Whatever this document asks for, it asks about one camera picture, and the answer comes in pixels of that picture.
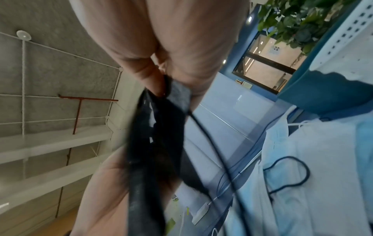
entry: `blue wall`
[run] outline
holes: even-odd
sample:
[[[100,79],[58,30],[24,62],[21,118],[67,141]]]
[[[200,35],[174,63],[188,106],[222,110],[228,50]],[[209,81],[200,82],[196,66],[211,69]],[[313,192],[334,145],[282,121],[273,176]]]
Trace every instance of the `blue wall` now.
[[[230,54],[228,55],[227,62],[223,65],[220,70],[220,73],[227,76],[232,80],[240,80],[243,81],[242,78],[233,74],[233,70],[244,55],[245,51],[254,40],[255,35],[258,33],[258,12],[260,6],[256,6],[253,12],[251,13],[251,17],[253,18],[249,25],[245,23],[242,27],[242,30],[239,34],[238,42],[233,46]],[[277,95],[253,84],[251,91],[256,92],[272,101],[277,100]]]

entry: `mask ear loop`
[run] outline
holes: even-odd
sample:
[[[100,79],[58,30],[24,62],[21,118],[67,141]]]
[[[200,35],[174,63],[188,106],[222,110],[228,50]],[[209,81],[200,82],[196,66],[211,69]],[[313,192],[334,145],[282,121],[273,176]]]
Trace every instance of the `mask ear loop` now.
[[[310,178],[311,171],[310,171],[310,168],[308,168],[308,166],[306,165],[306,163],[304,163],[304,161],[301,161],[298,158],[292,157],[292,156],[287,156],[287,157],[282,157],[280,159],[277,159],[270,167],[263,169],[263,172],[273,168],[279,161],[284,160],[284,159],[292,159],[292,160],[295,160],[296,162],[300,163],[306,170],[306,177],[302,181],[300,181],[299,183],[286,184],[286,185],[284,185],[284,186],[282,186],[278,189],[272,190],[272,191],[268,192],[268,196],[270,196],[273,193],[279,192],[279,191],[283,190],[284,188],[301,186],[302,184],[307,182],[307,180]]]

